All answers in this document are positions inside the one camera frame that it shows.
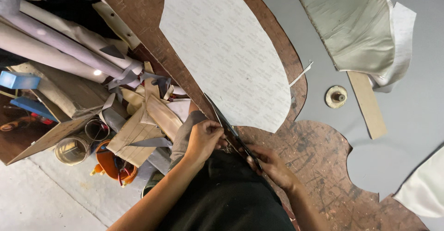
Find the white textured floor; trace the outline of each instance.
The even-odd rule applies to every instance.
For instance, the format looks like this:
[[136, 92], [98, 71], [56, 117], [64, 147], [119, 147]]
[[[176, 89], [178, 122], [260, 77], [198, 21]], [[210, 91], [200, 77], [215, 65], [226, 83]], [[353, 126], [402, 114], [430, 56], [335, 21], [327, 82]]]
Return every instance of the white textured floor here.
[[154, 168], [145, 162], [121, 188], [106, 175], [90, 176], [96, 164], [92, 155], [68, 166], [51, 151], [0, 162], [0, 230], [105, 230], [140, 199]]

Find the scissors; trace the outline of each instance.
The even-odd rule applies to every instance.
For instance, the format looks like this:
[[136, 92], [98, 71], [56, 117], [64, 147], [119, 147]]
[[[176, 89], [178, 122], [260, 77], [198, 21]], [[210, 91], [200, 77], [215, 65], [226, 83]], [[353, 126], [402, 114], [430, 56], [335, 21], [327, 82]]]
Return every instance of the scissors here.
[[249, 150], [247, 145], [245, 145], [245, 143], [241, 140], [241, 138], [239, 137], [237, 132], [233, 129], [233, 126], [231, 126], [231, 124], [226, 120], [224, 115], [222, 115], [222, 112], [220, 112], [220, 110], [217, 108], [217, 106], [214, 104], [214, 102], [211, 100], [211, 98], [206, 93], [204, 93], [204, 95], [207, 97], [208, 101], [211, 103], [211, 106], [213, 106], [214, 112], [216, 113], [216, 117], [218, 118], [219, 123], [221, 124], [221, 126], [224, 129], [228, 130], [229, 132], [231, 132], [233, 134], [233, 136], [236, 139], [236, 141], [245, 150], [245, 153], [247, 153], [247, 155], [251, 156], [251, 158], [253, 159], [254, 163], [257, 166], [257, 168], [262, 172], [262, 167], [259, 164], [258, 158]]

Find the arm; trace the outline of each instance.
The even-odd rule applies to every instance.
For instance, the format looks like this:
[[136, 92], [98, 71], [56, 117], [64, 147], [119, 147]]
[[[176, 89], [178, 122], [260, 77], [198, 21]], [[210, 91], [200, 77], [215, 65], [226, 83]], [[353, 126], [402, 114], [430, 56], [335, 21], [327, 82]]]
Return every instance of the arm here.
[[227, 145], [220, 124], [205, 120], [193, 126], [183, 159], [109, 231], [154, 230], [176, 204], [214, 149]]
[[[255, 154], [258, 154], [259, 163], [263, 171], [287, 194], [291, 209], [301, 230], [329, 230], [325, 218], [318, 213], [304, 185], [287, 168], [279, 155], [275, 151], [259, 145], [248, 145], [248, 148]], [[262, 175], [250, 156], [247, 158], [247, 162], [258, 175]]]

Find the forearm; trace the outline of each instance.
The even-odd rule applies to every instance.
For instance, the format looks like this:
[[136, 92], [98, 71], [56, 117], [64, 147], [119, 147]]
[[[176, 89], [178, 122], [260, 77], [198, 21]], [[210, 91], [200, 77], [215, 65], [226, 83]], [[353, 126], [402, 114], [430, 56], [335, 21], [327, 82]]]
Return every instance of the forearm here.
[[285, 192], [301, 231], [329, 230], [327, 221], [319, 214], [304, 185], [299, 180], [294, 182], [293, 186]]
[[184, 157], [148, 194], [108, 230], [154, 230], [179, 200], [201, 168], [202, 164]]

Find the person's right hand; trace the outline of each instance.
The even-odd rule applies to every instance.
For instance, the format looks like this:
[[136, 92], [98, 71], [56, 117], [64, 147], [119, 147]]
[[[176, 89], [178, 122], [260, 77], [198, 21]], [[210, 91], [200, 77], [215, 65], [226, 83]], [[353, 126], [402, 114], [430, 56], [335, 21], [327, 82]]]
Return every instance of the person's right hand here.
[[[285, 165], [274, 150], [255, 144], [247, 144], [247, 147], [256, 155], [263, 171], [285, 192], [291, 191], [299, 182], [296, 175]], [[247, 162], [253, 171], [262, 175], [251, 156], [247, 157]]]

